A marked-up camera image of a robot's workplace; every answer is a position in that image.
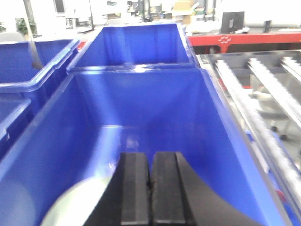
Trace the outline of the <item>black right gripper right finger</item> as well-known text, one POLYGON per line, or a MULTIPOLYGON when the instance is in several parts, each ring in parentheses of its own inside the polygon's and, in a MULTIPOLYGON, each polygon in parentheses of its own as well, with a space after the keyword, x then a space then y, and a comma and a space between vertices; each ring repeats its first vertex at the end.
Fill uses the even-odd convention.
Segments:
POLYGON ((154 226, 257 226, 213 191, 180 152, 157 152, 151 173, 154 226))

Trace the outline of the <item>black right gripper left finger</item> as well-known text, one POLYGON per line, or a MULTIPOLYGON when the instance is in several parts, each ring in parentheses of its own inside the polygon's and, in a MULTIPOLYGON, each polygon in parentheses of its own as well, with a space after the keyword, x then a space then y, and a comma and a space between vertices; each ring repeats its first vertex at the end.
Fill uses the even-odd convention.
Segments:
POLYGON ((121 153, 115 172, 85 226, 148 226, 149 167, 146 155, 121 153))

